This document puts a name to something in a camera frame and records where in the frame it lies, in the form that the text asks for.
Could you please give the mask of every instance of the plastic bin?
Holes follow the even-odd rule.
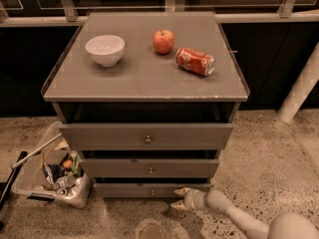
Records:
[[[41,146],[45,142],[49,141],[59,131],[59,121],[53,122],[41,140],[38,142],[37,147]],[[53,150],[53,148],[62,140],[61,137],[50,143],[48,146],[43,148],[44,160],[48,164],[59,164],[65,157],[67,151]],[[47,190],[43,187],[46,183],[46,178],[42,169],[42,155],[37,154],[30,157],[21,167],[21,170],[12,185],[11,190],[16,194],[22,194],[28,196],[28,198],[52,200],[60,203],[67,203],[77,208],[83,208],[86,206],[87,198],[92,188],[92,181],[89,177],[84,174],[82,177],[77,179],[76,186],[68,190],[67,195],[58,194],[57,191]]]

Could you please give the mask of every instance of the red soda can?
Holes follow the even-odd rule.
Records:
[[[215,64],[211,55],[191,48],[179,48],[176,62],[181,67],[206,77],[212,73]]]

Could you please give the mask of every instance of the dark wall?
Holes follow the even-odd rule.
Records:
[[[241,108],[279,109],[319,41],[319,23],[223,24],[250,88]],[[303,107],[319,107],[318,85]]]
[[[0,116],[53,116],[40,91],[76,27],[0,29]]]

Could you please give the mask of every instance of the can lid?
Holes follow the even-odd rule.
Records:
[[[215,59],[211,57],[211,59],[208,61],[207,66],[205,68],[205,75],[209,76],[213,72],[215,66]]]

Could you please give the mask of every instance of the white pole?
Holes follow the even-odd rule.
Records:
[[[286,123],[290,123],[292,121],[318,81],[319,43],[315,47],[296,83],[278,111],[278,116],[282,121]]]

